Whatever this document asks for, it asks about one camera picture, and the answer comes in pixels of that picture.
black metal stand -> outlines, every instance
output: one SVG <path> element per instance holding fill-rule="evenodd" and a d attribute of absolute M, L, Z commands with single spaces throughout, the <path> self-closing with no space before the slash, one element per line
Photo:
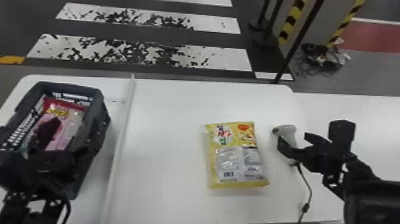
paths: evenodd
<path fill-rule="evenodd" d="M 271 48 L 278 45 L 278 39 L 273 35 L 272 28 L 278 17 L 278 13 L 280 11 L 280 7 L 282 6 L 283 0 L 277 0 L 274 12 L 272 13 L 271 19 L 268 23 L 268 27 L 266 28 L 264 33 L 252 33 L 252 40 L 255 44 L 262 48 Z"/>
<path fill-rule="evenodd" d="M 293 58 L 293 56 L 295 55 L 297 49 L 299 48 L 301 42 L 304 39 L 304 36 L 306 34 L 306 32 L 308 31 L 308 29 L 311 26 L 311 23 L 313 23 L 315 17 L 317 16 L 319 10 L 321 9 L 322 5 L 324 4 L 325 0 L 317 0 L 310 12 L 310 14 L 308 15 L 303 28 L 300 30 L 299 35 L 297 36 L 295 43 L 293 44 L 293 46 L 291 47 L 289 53 L 287 54 L 285 61 L 283 62 L 283 66 L 280 69 L 280 71 L 276 74 L 275 79 L 271 82 L 272 84 L 278 84 L 279 80 L 282 78 L 283 73 L 285 72 L 286 68 L 288 67 L 291 59 Z"/>
<path fill-rule="evenodd" d="M 264 5 L 262 5 L 262 9 L 257 20 L 251 20 L 248 22 L 248 26 L 252 31 L 262 31 L 268 26 L 268 20 L 265 18 L 265 13 L 267 12 L 269 5 L 270 0 L 264 0 Z"/>

white stripe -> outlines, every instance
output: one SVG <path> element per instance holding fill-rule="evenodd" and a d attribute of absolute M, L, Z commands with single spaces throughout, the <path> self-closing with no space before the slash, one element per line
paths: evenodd
<path fill-rule="evenodd" d="M 184 2 L 184 3 L 193 3 L 200 5 L 218 5 L 218 6 L 232 7 L 231 0 L 158 0 L 158 1 Z"/>
<path fill-rule="evenodd" d="M 352 21 L 364 22 L 364 23 L 376 23 L 376 24 L 384 24 L 384 25 L 394 25 L 400 26 L 400 22 L 397 21 L 387 21 L 387 20 L 372 20 L 370 18 L 352 18 Z"/>
<path fill-rule="evenodd" d="M 276 76 L 276 73 L 270 73 L 270 72 L 261 72 L 261 71 L 256 71 L 255 72 L 255 77 L 257 79 L 268 79 L 268 80 L 274 80 Z M 283 74 L 282 78 L 280 79 L 282 81 L 293 81 L 293 77 L 289 73 Z"/>
<path fill-rule="evenodd" d="M 245 49 L 43 34 L 28 58 L 252 71 Z"/>
<path fill-rule="evenodd" d="M 78 3 L 66 3 L 56 18 L 60 20 L 240 34 L 238 20 L 231 17 L 170 13 Z"/>

yellow snack bag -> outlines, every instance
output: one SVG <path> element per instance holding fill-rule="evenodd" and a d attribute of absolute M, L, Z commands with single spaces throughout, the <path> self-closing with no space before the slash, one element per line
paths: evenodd
<path fill-rule="evenodd" d="M 211 188 L 253 188 L 268 185 L 253 122 L 205 126 L 210 135 Z"/>

basket handle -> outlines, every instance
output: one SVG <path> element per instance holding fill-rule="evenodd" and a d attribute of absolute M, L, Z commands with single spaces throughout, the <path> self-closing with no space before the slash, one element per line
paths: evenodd
<path fill-rule="evenodd" d="M 96 101 L 94 103 L 99 101 L 102 102 L 104 100 L 99 89 L 68 83 L 38 82 L 20 101 L 18 106 L 15 108 L 15 111 L 24 111 L 26 108 L 30 110 L 36 104 L 36 100 L 43 94 L 52 95 L 53 92 L 92 97 L 94 99 L 93 101 Z"/>

snack bag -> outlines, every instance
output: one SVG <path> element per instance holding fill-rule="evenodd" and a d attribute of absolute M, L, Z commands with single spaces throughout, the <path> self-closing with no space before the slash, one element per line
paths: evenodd
<path fill-rule="evenodd" d="M 44 98 L 44 108 L 42 117 L 32 127 L 29 134 L 23 141 L 20 150 L 27 152 L 32 139 L 38 137 L 38 129 L 41 125 L 49 122 L 57 124 L 53 137 L 48 145 L 43 148 L 45 151 L 64 150 L 72 137 L 76 134 L 82 124 L 86 106 L 71 102 L 65 102 L 51 97 Z"/>
<path fill-rule="evenodd" d="M 253 122 L 205 126 L 210 135 L 211 188 L 252 188 L 268 185 Z"/>

